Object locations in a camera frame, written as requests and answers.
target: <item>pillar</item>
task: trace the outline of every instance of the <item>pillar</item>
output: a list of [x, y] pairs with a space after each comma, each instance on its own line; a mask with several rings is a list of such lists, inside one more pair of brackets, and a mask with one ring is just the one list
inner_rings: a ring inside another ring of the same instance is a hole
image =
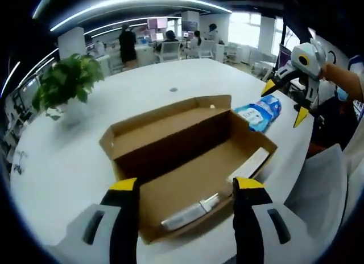
[[190, 22], [191, 31], [198, 30], [198, 24], [200, 22], [200, 13], [194, 11], [186, 11], [182, 13], [182, 31], [183, 31], [183, 23]]
[[86, 44], [84, 29], [81, 27], [73, 28], [72, 30], [62, 34], [58, 37], [59, 56], [65, 59], [79, 53], [80, 55], [86, 54]]
[[275, 19], [262, 16], [260, 21], [260, 34], [258, 50], [270, 55], [272, 53], [273, 39], [275, 32]]

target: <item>oval table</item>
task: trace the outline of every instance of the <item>oval table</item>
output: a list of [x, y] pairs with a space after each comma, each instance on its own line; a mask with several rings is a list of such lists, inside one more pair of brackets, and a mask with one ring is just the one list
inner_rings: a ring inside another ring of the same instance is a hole
[[[252, 75], [210, 59], [149, 65], [107, 77], [96, 84], [89, 96], [90, 115], [78, 126], [66, 129], [42, 114], [23, 132], [17, 147], [17, 153], [26, 153], [23, 172], [11, 171], [11, 191], [20, 213], [41, 244], [56, 245], [67, 224], [99, 203], [115, 182], [98, 144], [110, 124], [194, 96], [230, 94], [236, 108], [257, 101], [263, 87]], [[273, 201], [283, 203], [304, 163], [313, 117], [294, 129], [295, 103], [281, 92], [274, 96], [282, 112], [266, 135], [278, 149], [258, 180]], [[211, 226], [201, 224], [191, 233], [153, 245], [139, 238], [138, 263], [224, 263], [236, 254], [232, 219], [230, 215]]]

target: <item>ceiling light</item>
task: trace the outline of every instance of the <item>ceiling light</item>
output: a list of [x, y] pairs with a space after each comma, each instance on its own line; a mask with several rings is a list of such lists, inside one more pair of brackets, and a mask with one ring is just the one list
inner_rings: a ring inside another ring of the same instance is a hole
[[115, 22], [115, 23], [111, 23], [111, 24], [108, 24], [108, 25], [101, 26], [99, 28], [96, 28], [96, 29], [93, 29], [91, 31], [88, 31], [88, 32], [84, 33], [84, 35], [88, 35], [91, 32], [95, 32], [97, 30], [100, 30], [100, 29], [103, 29], [103, 28], [107, 28], [107, 27], [110, 27], [110, 26], [114, 26], [114, 25], [118, 25], [118, 24], [121, 24], [121, 23], [132, 22], [132, 21], [139, 21], [139, 20], [150, 19], [150, 18], [182, 18], [182, 17], [180, 17], [180, 16], [149, 16], [147, 18], [128, 19], [128, 20], [123, 20], [123, 21], [119, 21], [119, 22]]
[[41, 69], [43, 69], [46, 65], [48, 65], [50, 62], [52, 62], [55, 58], [52, 57], [51, 59], [49, 59], [47, 62], [45, 62], [39, 69], [37, 69], [35, 71], [35, 73], [38, 73]]
[[[51, 32], [54, 31], [55, 29], [61, 27], [63, 24], [69, 22], [70, 20], [72, 20], [74, 18], [77, 18], [80, 15], [86, 14], [89, 11], [104, 8], [104, 7], [108, 7], [108, 6], [112, 6], [112, 5], [119, 5], [119, 4], [125, 4], [125, 3], [129, 3], [129, 2], [138, 2], [138, 1], [154, 1], [154, 0], [107, 0], [107, 1], [98, 3], [98, 4], [93, 5], [93, 6], [89, 7], [89, 8], [87, 8], [87, 9], [84, 9], [83, 11], [80, 11], [80, 12], [74, 14], [74, 15], [71, 15], [71, 16], [67, 17], [66, 19], [64, 19], [63, 21], [61, 21], [60, 23], [58, 23], [57, 25], [52, 27]], [[208, 3], [208, 2], [204, 2], [204, 1], [198, 1], [198, 0], [170, 0], [170, 1], [192, 2], [192, 3], [196, 3], [196, 4], [201, 4], [201, 5], [213, 7], [213, 8], [222, 10], [222, 11], [226, 11], [228, 13], [232, 13], [232, 11], [230, 11], [230, 10], [228, 10], [226, 8], [223, 8], [223, 7]]]
[[45, 59], [47, 59], [49, 56], [51, 56], [52, 54], [54, 54], [56, 51], [58, 51], [58, 48], [54, 49], [52, 52], [50, 52], [49, 54], [47, 54], [41, 61], [39, 61], [38, 63], [36, 63], [36, 65], [31, 68], [31, 70], [25, 75], [25, 77], [20, 81], [19, 85], [17, 86], [17, 88], [20, 88], [20, 86], [23, 84], [24, 80], [26, 78], [28, 78], [28, 76], [35, 70], [36, 67], [38, 67]]
[[[140, 24], [135, 24], [135, 25], [130, 25], [129, 27], [136, 27], [136, 26], [142, 26], [142, 25], [148, 25], [148, 23], [140, 23]], [[106, 32], [100, 32], [99, 34], [97, 35], [93, 35], [91, 36], [91, 38], [95, 38], [97, 36], [100, 36], [100, 35], [105, 35], [107, 34], [108, 32], [113, 32], [113, 31], [119, 31], [121, 30], [122, 28], [116, 28], [116, 29], [112, 29], [112, 30], [109, 30], [109, 31], [106, 31]]]
[[9, 80], [11, 79], [11, 77], [13, 76], [13, 74], [14, 74], [14, 72], [15, 72], [16, 68], [17, 68], [17, 67], [19, 67], [19, 64], [20, 64], [20, 61], [19, 61], [19, 62], [17, 62], [17, 64], [15, 65], [15, 67], [11, 70], [11, 72], [10, 72], [9, 76], [7, 77], [7, 79], [6, 79], [6, 81], [5, 81], [5, 84], [4, 84], [3, 88], [2, 88], [2, 91], [1, 91], [0, 97], [2, 97], [2, 93], [4, 92], [4, 89], [5, 89], [6, 85], [7, 85], [7, 83], [9, 82]]

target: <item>potted plant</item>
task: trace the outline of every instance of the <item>potted plant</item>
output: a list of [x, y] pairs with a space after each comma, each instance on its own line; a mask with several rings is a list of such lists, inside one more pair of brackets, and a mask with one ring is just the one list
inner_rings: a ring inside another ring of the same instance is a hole
[[101, 66], [92, 56], [71, 55], [41, 75], [32, 105], [38, 112], [44, 110], [53, 120], [58, 120], [62, 114], [77, 118], [77, 106], [87, 102], [94, 83], [103, 79]]

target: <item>white flower pot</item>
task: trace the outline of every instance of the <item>white flower pot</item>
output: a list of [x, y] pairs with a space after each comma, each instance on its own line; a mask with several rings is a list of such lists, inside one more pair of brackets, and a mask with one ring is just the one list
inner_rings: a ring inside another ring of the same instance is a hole
[[59, 105], [59, 109], [63, 112], [61, 121], [66, 126], [77, 125], [84, 121], [88, 116], [88, 106], [76, 98], [69, 99], [67, 104]]

